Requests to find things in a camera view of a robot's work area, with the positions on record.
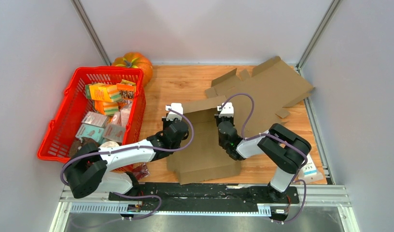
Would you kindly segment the brown cardboard box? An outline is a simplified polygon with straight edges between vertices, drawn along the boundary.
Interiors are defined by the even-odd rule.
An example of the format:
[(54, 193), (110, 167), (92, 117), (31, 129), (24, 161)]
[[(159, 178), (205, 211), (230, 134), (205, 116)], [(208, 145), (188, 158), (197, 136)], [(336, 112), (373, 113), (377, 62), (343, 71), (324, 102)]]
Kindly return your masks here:
[(219, 146), (214, 115), (226, 97), (189, 101), (182, 104), (194, 127), (194, 139), (184, 150), (168, 157), (167, 169), (175, 172), (181, 185), (239, 175), (241, 162), (229, 157)]

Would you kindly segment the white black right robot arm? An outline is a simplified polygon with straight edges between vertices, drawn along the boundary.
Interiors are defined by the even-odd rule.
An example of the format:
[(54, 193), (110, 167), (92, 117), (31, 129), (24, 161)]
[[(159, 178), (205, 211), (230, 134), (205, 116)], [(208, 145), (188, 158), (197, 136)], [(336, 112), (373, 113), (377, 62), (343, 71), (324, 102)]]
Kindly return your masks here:
[(287, 196), (287, 189), (299, 170), (308, 162), (310, 143), (279, 123), (269, 130), (243, 138), (238, 135), (233, 117), (215, 115), (218, 128), (219, 146), (234, 160), (246, 160), (265, 154), (276, 165), (273, 178), (267, 185), (268, 198), (275, 203)]

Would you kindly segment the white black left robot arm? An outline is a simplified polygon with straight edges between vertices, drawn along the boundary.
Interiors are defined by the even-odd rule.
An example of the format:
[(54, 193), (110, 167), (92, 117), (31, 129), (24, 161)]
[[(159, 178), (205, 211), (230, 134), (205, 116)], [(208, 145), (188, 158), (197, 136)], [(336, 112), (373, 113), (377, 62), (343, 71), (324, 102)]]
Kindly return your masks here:
[(162, 131), (134, 144), (99, 148), (95, 152), (71, 158), (61, 169), (61, 182), (69, 186), (74, 198), (95, 192), (104, 175), (115, 169), (140, 162), (153, 162), (168, 157), (184, 147), (181, 142), (194, 138), (191, 122), (175, 119)]

